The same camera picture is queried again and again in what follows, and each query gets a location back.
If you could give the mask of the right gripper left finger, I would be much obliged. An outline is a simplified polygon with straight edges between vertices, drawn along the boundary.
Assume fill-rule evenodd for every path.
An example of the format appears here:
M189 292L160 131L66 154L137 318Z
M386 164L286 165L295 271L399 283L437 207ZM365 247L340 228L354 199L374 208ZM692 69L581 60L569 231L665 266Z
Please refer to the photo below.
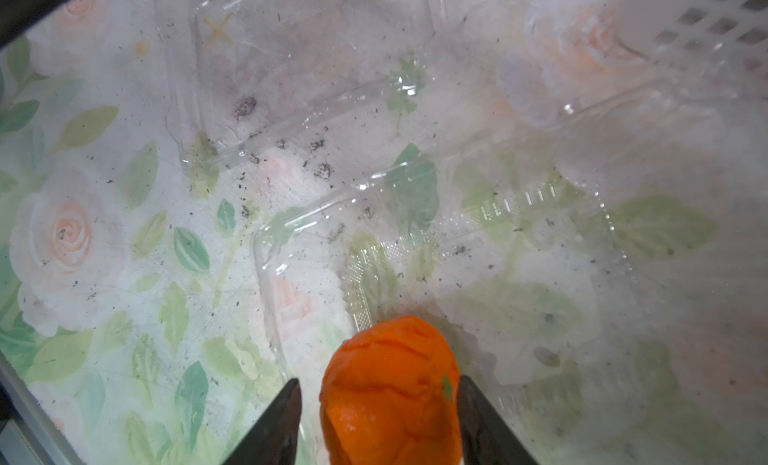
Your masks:
M300 382L298 378L291 378L223 464L294 465L301 413Z

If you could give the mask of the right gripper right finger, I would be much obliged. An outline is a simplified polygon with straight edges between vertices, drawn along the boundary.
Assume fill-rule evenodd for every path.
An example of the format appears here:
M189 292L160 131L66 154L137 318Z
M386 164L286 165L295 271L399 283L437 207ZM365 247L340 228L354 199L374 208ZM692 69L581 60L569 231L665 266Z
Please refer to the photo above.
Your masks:
M537 462L475 382L461 375L457 415L466 465L536 465Z

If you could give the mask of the orange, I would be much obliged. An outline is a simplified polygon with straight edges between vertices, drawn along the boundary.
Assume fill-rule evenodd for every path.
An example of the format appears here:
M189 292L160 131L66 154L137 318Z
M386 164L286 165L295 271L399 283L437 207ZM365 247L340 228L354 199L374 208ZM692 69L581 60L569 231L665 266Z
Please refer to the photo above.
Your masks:
M319 394L333 464L458 464L460 370L442 334L404 316L344 341Z

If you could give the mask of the clear clamshell container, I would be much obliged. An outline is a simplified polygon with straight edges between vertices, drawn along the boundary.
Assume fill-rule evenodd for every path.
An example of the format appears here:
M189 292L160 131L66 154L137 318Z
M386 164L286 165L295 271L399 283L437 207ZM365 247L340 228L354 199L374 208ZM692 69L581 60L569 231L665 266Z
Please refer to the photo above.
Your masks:
M273 218L267 329L324 464L321 379L415 315L542 464L767 460L767 104L647 85L552 133L408 150Z

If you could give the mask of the clear clamshell with green fruit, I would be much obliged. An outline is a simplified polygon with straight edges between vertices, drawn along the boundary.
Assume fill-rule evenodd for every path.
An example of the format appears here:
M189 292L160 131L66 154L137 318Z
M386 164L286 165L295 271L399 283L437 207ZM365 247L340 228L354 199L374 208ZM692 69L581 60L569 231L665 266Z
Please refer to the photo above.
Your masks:
M188 169L417 92L429 0L155 0Z

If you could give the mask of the white perforated plastic basket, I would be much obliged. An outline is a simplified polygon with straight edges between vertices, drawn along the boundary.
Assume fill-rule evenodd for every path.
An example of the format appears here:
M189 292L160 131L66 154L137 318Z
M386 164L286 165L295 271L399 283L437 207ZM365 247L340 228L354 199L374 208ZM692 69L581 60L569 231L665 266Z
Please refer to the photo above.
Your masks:
M624 0L615 33L646 56L728 50L767 72L767 0Z

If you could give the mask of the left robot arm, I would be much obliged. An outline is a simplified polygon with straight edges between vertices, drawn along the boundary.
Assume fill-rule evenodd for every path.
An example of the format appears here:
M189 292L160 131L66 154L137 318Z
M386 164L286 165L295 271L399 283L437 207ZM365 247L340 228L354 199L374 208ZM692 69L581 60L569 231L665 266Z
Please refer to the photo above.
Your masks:
M1 47L20 37L68 0L0 0Z

